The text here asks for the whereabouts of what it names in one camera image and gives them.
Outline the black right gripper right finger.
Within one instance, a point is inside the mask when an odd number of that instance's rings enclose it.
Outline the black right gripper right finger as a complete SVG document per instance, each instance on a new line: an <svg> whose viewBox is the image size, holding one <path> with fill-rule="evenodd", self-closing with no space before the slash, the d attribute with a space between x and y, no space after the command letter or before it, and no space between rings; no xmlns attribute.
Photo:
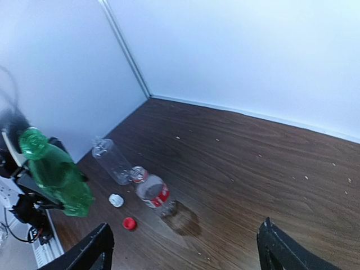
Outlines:
<svg viewBox="0 0 360 270"><path fill-rule="evenodd" d="M311 253L267 217L256 234L261 269L338 269Z"/></svg>

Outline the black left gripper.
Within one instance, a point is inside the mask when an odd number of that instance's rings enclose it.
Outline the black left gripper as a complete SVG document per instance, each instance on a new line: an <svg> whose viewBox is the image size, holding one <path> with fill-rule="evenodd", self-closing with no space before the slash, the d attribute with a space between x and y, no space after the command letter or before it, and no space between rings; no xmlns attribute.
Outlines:
<svg viewBox="0 0 360 270"><path fill-rule="evenodd" d="M50 222L46 210L62 209L62 203L50 195L46 195L32 179L26 168L18 168L11 176L13 182L23 192L18 195L17 203L12 206L11 213L22 223L35 228L49 228Z"/></svg>

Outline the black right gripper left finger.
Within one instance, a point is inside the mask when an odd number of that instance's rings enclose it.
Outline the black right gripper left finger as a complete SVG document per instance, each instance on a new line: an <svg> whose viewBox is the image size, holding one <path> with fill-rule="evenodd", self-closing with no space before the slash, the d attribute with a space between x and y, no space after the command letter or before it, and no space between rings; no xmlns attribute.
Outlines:
<svg viewBox="0 0 360 270"><path fill-rule="evenodd" d="M41 269L111 269L114 235L107 223L102 223L62 256Z"/></svg>

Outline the green plastic bottle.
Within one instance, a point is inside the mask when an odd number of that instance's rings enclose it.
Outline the green plastic bottle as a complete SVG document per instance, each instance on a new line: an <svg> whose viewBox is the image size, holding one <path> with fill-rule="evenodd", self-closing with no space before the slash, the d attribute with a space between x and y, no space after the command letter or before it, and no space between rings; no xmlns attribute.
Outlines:
<svg viewBox="0 0 360 270"><path fill-rule="evenodd" d="M86 176L67 152L48 139L47 146L40 153L24 156L36 184L62 203L64 214L81 218L88 215L94 197L86 184Z"/></svg>

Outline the red bottle cap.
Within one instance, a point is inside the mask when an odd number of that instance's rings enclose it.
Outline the red bottle cap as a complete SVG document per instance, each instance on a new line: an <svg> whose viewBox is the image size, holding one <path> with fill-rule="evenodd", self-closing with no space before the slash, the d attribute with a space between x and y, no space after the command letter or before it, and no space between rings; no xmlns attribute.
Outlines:
<svg viewBox="0 0 360 270"><path fill-rule="evenodd" d="M131 217L126 217L124 220L123 220L123 227L126 229L126 230L129 230L129 231L132 231L134 230L136 227L137 227L137 222L131 218Z"/></svg>

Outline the white flip bottle cap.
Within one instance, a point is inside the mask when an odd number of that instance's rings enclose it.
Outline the white flip bottle cap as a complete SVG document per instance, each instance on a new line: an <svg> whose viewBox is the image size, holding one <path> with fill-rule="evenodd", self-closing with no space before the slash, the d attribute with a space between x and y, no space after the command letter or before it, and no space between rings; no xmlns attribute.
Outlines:
<svg viewBox="0 0 360 270"><path fill-rule="evenodd" d="M109 196L109 202L112 206L119 208L124 204L124 199L118 194L111 194Z"/></svg>

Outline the clear plastic bottle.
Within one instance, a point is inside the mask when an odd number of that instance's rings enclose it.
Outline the clear plastic bottle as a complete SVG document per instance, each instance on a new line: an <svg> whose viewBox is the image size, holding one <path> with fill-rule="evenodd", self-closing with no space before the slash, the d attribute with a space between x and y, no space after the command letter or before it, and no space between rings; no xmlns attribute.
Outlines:
<svg viewBox="0 0 360 270"><path fill-rule="evenodd" d="M92 156L113 180L121 186L130 184L132 166L113 140L96 137L92 143Z"/></svg>

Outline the red label water bottle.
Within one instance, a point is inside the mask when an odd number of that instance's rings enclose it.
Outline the red label water bottle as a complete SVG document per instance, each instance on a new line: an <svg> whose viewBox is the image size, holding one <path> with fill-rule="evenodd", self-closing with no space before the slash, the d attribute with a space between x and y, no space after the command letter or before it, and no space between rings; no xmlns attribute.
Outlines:
<svg viewBox="0 0 360 270"><path fill-rule="evenodd" d="M136 185L137 196L158 216L175 215L177 203L167 184L157 175L149 173L142 166L135 166L130 172Z"/></svg>

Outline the green bottle cap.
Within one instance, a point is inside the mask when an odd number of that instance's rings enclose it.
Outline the green bottle cap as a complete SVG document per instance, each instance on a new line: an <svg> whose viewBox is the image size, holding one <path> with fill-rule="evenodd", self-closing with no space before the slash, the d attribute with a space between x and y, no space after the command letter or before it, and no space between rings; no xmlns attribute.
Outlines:
<svg viewBox="0 0 360 270"><path fill-rule="evenodd" d="M20 136L19 144L24 155L35 155L47 146L48 139L39 129L30 127Z"/></svg>

